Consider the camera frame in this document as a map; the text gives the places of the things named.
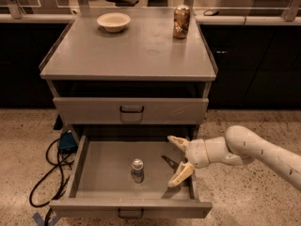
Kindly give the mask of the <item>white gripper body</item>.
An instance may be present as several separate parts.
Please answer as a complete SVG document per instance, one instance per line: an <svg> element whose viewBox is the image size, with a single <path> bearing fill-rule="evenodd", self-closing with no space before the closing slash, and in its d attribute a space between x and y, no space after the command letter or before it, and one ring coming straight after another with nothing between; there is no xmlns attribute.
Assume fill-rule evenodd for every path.
<svg viewBox="0 0 301 226"><path fill-rule="evenodd" d="M190 141L186 147L185 157L189 163L198 169L205 168L210 164L206 144L203 139Z"/></svg>

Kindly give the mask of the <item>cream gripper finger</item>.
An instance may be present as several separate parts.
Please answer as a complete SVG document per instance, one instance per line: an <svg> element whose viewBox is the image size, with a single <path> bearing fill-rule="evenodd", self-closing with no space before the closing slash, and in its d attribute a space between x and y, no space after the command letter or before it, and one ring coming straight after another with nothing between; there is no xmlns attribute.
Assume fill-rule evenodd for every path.
<svg viewBox="0 0 301 226"><path fill-rule="evenodd" d="M178 186L184 180L186 180L188 177L190 177L193 174L194 170L195 170L195 166L192 163L181 162L176 170L176 173L168 181L168 186L169 187Z"/></svg>
<svg viewBox="0 0 301 226"><path fill-rule="evenodd" d="M176 145L182 152L186 152L186 149L189 145L189 141L186 138L168 136L168 141Z"/></svg>

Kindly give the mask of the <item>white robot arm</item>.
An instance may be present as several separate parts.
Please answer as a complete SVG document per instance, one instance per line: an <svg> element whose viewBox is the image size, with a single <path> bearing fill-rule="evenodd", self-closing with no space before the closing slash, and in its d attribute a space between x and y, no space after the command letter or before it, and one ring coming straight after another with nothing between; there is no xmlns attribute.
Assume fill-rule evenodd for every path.
<svg viewBox="0 0 301 226"><path fill-rule="evenodd" d="M168 182L178 186L190 177L195 169L213 163L241 166L261 161L298 190L301 189L301 156L266 141L244 126L231 126L223 137L194 139L168 136L168 141L184 152L186 163L181 162Z"/></svg>

